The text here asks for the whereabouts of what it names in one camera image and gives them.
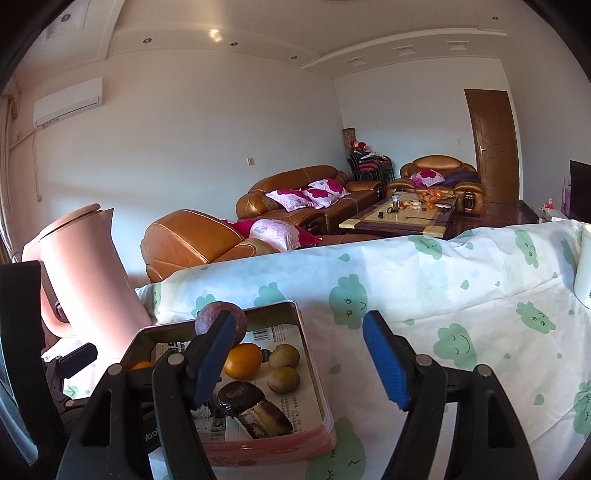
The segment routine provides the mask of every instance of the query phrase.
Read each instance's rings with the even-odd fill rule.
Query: television
[[[591,223],[591,165],[570,161],[569,218]]]

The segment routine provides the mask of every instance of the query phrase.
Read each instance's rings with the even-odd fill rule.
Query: pink floral pillow
[[[437,183],[444,182],[445,179],[438,171],[427,168],[425,170],[421,170],[419,173],[410,175],[410,181],[415,187],[420,187],[421,185],[430,187],[432,185],[436,185]]]
[[[300,208],[314,208],[312,200],[304,195],[301,190],[274,190],[265,195],[281,204],[288,212],[293,212]]]
[[[333,179],[313,181],[308,185],[308,188],[324,190],[325,192],[334,195],[337,200],[346,197],[349,194],[349,192],[345,190],[345,187],[343,187],[338,181]]]
[[[249,218],[237,223],[224,221],[244,238],[258,238],[282,252],[290,251],[289,248],[310,247],[322,241],[321,237],[312,235],[308,230],[281,220]],[[298,233],[297,246],[293,229]]]
[[[339,200],[336,195],[326,190],[313,189],[311,187],[302,190],[302,193],[312,200],[315,209],[330,207]]]

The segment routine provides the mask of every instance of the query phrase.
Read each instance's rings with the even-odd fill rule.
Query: electrical wire
[[[43,197],[39,191],[39,166],[37,165],[37,132],[33,132],[33,172],[35,172],[35,193],[37,194],[37,203],[41,203]]]

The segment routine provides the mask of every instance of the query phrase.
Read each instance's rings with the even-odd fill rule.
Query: purple blanket
[[[456,170],[451,171],[450,173],[445,175],[445,181],[443,183],[438,183],[437,185],[440,187],[454,188],[461,181],[480,182],[480,177],[478,176],[478,173],[476,173],[475,171]]]

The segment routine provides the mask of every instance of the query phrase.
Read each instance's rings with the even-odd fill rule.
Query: newspaper
[[[322,414],[316,398],[314,384],[310,375],[310,369],[306,362],[306,352],[297,325],[283,324],[261,330],[248,332],[243,343],[255,343],[261,349],[273,351],[277,345],[288,343],[293,345],[300,353],[300,363],[296,370],[300,375],[300,386],[294,392],[278,395],[267,386],[267,375],[270,371],[268,363],[261,364],[258,375],[250,380],[265,394],[267,400],[274,403],[285,416],[290,419],[294,432],[306,432],[318,428],[322,423]],[[167,350],[184,352],[189,342],[159,343],[152,351],[152,361],[156,361]],[[232,382],[223,371],[220,375],[222,381],[216,389]],[[195,419],[195,427],[202,442],[232,442],[252,440],[245,428],[237,420],[226,417],[216,419]]]

